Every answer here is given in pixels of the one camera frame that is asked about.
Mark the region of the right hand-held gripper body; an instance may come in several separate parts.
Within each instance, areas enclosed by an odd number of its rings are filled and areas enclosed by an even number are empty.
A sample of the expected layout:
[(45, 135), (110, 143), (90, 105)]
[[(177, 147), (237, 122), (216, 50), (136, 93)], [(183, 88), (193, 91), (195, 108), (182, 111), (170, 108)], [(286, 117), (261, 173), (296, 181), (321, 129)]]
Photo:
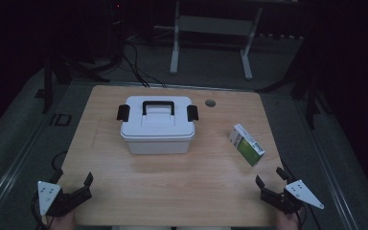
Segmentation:
[(304, 204), (309, 204), (321, 210), (325, 208), (325, 205), (302, 180), (296, 180), (287, 184), (284, 191), (279, 194), (274, 193), (264, 186), (261, 189), (261, 200), (285, 214), (292, 214), (299, 211)]

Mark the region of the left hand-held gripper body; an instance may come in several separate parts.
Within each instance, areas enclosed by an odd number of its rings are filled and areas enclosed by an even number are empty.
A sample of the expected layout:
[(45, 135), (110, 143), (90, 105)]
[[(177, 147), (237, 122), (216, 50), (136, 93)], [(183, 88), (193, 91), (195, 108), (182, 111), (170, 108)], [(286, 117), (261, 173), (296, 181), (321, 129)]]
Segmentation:
[(65, 194), (58, 184), (37, 182), (39, 214), (42, 216), (62, 217), (92, 197), (90, 182), (71, 194)]

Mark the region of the green and white medicine box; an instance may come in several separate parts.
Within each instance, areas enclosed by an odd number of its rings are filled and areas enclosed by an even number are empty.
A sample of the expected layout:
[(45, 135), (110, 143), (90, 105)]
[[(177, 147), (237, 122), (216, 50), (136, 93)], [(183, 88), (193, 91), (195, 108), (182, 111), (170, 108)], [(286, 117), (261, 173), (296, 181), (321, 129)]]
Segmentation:
[(265, 154), (265, 150), (241, 124), (234, 125), (229, 140), (252, 167), (257, 165)]

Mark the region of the white storage box base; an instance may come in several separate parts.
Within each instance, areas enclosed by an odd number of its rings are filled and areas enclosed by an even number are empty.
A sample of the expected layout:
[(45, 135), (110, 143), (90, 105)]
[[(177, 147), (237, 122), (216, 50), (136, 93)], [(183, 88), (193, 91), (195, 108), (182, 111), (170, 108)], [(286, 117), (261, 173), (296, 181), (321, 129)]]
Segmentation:
[(182, 154), (189, 151), (194, 134), (138, 136), (121, 134), (132, 154)]

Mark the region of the person's right hand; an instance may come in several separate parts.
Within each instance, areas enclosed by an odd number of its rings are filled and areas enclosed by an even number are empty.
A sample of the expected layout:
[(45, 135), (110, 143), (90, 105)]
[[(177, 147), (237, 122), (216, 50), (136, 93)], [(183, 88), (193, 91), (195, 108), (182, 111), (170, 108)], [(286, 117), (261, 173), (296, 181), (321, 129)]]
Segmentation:
[(276, 212), (275, 226), (277, 230), (301, 230), (299, 214)]

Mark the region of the person's left hand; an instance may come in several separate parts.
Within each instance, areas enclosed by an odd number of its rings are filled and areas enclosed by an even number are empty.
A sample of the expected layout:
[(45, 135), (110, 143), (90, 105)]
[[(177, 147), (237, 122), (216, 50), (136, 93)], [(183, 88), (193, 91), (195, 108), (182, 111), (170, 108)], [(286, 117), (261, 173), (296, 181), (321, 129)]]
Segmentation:
[(75, 211), (62, 217), (47, 216), (46, 220), (49, 224), (49, 230), (75, 230), (76, 227)]

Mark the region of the black tripod stand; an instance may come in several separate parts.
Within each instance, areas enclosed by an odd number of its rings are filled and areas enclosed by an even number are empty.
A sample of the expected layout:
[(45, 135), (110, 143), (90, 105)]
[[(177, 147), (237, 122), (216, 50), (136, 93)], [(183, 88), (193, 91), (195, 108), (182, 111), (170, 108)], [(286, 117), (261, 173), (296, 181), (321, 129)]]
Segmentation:
[(75, 58), (71, 58), (70, 55), (50, 53), (44, 59), (43, 88), (39, 89), (35, 95), (37, 98), (43, 99), (42, 113), (47, 114), (54, 102), (53, 76), (56, 76), (60, 84), (69, 84), (72, 80), (69, 69), (75, 69), (93, 81), (108, 82), (108, 79), (101, 77), (99, 73), (109, 70), (117, 62), (118, 60), (115, 57), (111, 57), (106, 64), (97, 67), (86, 67), (82, 61), (77, 61)]
[(257, 93), (269, 93), (288, 83), (295, 82), (290, 95), (293, 100), (307, 97), (305, 119), (314, 129), (314, 115), (319, 112), (316, 105), (317, 89), (325, 66), (325, 58), (321, 53), (321, 42), (318, 35), (308, 34), (298, 49), (284, 77), (261, 89)]

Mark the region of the white metal stand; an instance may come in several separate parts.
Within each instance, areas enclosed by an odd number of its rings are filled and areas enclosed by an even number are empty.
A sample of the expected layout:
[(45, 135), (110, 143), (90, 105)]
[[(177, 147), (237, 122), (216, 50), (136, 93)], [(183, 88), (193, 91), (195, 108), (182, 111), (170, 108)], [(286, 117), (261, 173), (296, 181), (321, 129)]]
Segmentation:
[(243, 49), (240, 49), (241, 65), (245, 79), (250, 81), (253, 78), (253, 75), (248, 55), (256, 35), (262, 13), (263, 8), (258, 7), (254, 19), (251, 21), (192, 16), (182, 14), (180, 12), (180, 0), (175, 0), (170, 73), (174, 75), (178, 72), (180, 32), (194, 32), (213, 35), (241, 35), (247, 37), (246, 45)]

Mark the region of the black rectangular floor frame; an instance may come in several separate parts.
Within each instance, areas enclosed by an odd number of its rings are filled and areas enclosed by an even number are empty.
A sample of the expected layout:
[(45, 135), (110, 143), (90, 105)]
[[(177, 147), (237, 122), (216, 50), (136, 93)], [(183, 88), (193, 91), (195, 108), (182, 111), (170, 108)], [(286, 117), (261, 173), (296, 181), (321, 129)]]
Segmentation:
[(50, 126), (67, 127), (70, 125), (72, 116), (69, 114), (55, 113), (49, 123)]

